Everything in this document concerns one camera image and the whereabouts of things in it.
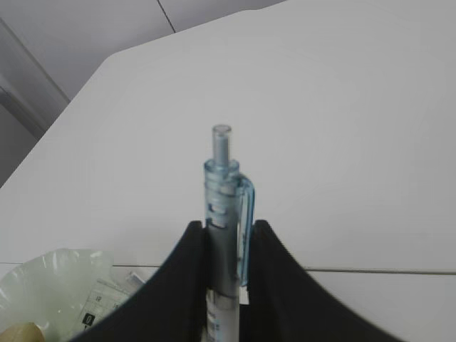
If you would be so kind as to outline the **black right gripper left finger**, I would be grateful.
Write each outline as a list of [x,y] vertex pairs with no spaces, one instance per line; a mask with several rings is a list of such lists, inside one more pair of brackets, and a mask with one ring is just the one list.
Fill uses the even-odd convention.
[[73,341],[201,341],[207,235],[192,221],[164,264],[114,312]]

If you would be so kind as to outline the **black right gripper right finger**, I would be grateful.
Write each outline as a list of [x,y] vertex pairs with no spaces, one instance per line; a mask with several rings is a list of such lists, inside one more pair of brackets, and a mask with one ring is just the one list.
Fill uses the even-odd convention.
[[292,257],[266,220],[254,223],[240,341],[397,341],[348,308]]

